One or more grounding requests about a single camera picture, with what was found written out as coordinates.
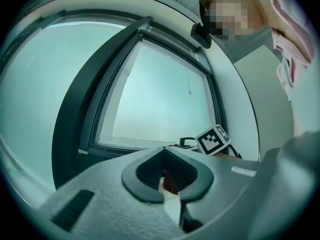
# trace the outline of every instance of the woman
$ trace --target woman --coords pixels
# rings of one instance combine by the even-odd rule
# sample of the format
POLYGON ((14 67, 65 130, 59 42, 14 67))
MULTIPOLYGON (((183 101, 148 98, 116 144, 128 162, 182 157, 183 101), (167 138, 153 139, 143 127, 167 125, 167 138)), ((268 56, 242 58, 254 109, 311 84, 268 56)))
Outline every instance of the woman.
MULTIPOLYGON (((291 90, 304 77, 316 54, 313 28, 295 0, 199 0, 204 27, 222 39, 239 40, 272 28, 274 48, 282 52, 276 73, 290 101, 291 90)), ((293 112, 294 135, 305 130, 293 112)))

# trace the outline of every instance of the black and white marker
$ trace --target black and white marker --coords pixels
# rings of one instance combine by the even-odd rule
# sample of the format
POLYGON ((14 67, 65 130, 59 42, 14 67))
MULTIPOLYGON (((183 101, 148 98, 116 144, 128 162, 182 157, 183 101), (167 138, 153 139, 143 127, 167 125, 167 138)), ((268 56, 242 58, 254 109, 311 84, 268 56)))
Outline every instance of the black and white marker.
POLYGON ((219 124, 210 127, 194 139, 203 154, 213 156, 230 145, 235 156, 242 158, 231 146, 231 139, 219 124))

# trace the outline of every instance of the window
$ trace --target window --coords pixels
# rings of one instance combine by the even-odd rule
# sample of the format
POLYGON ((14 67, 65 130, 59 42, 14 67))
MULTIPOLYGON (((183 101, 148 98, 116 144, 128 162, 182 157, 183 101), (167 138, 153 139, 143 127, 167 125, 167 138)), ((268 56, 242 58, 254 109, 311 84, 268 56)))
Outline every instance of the window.
POLYGON ((131 51, 107 96, 96 142, 153 148, 178 144, 215 124, 207 78, 146 40, 131 51))
POLYGON ((97 20, 62 18, 35 33, 1 76, 1 141, 26 168, 52 185, 53 133, 68 88, 90 56, 128 24, 97 20))

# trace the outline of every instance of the window blind cord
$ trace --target window blind cord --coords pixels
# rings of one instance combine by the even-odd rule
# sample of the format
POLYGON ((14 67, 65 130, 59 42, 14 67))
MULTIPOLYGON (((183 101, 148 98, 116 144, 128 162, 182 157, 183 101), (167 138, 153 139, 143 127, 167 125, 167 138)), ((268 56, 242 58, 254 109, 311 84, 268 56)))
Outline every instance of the window blind cord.
POLYGON ((191 90, 190 90, 190 83, 189 83, 189 74, 188 74, 188 69, 186 70, 186 77, 188 79, 188 88, 189 88, 189 95, 191 95, 191 90))

